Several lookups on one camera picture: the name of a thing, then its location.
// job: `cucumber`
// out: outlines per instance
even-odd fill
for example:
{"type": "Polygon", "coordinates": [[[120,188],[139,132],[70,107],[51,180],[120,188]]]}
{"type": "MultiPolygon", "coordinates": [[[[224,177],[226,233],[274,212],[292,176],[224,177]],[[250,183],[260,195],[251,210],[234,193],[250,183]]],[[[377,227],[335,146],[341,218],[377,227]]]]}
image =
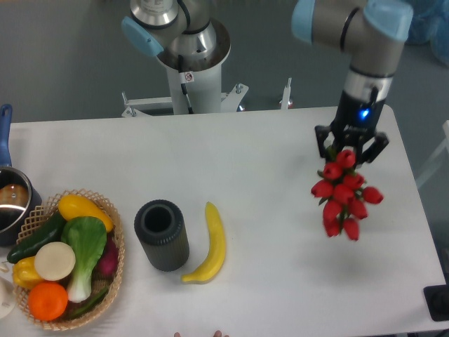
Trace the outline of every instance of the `cucumber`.
{"type": "Polygon", "coordinates": [[[9,263],[16,264],[23,258],[35,256],[42,246],[60,240],[66,223],[67,221],[60,215],[59,211],[56,211],[33,234],[12,248],[6,259],[9,263]]]}

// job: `black cup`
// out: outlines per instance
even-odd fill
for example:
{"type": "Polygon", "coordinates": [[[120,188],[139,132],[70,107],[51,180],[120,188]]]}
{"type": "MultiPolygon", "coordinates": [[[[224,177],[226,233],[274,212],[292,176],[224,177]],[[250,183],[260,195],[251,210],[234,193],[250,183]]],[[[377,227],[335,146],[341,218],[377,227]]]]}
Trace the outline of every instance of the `black cup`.
{"type": "Polygon", "coordinates": [[[184,218],[174,203],[154,200],[145,204],[135,217],[134,230],[156,269],[171,272],[189,258],[184,218]]]}

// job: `yellow bell pepper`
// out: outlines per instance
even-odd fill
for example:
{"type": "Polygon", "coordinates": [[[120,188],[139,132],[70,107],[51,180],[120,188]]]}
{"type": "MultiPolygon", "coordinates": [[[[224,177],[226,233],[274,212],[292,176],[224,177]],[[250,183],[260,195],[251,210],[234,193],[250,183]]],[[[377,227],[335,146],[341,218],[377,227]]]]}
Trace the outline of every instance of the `yellow bell pepper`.
{"type": "Polygon", "coordinates": [[[13,266],[13,281],[22,288],[33,289],[45,281],[34,268],[34,258],[35,256],[23,258],[13,266]]]}

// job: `pot handle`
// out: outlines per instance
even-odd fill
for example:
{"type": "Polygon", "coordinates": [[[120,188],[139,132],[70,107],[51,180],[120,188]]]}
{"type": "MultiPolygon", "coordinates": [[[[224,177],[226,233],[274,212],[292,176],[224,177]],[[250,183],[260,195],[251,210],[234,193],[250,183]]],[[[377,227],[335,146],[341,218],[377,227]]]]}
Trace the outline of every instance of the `pot handle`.
{"type": "Polygon", "coordinates": [[[9,130],[13,107],[9,104],[0,107],[0,166],[12,166],[11,155],[9,153],[9,130]]]}

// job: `cable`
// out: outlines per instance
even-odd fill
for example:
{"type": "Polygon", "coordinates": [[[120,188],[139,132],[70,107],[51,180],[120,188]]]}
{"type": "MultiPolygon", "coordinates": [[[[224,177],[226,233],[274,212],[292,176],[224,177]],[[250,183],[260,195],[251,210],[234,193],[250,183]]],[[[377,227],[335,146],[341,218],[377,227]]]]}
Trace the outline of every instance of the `cable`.
{"type": "MultiPolygon", "coordinates": [[[[179,73],[182,73],[183,61],[184,61],[184,58],[182,57],[182,55],[178,55],[177,56],[177,69],[178,69],[179,73]]],[[[182,94],[185,96],[186,101],[187,101],[187,110],[189,110],[189,114],[193,114],[194,109],[192,107],[192,104],[190,103],[190,98],[189,98],[189,94],[187,93],[187,86],[185,85],[185,83],[181,83],[181,90],[182,90],[182,94]]]]}

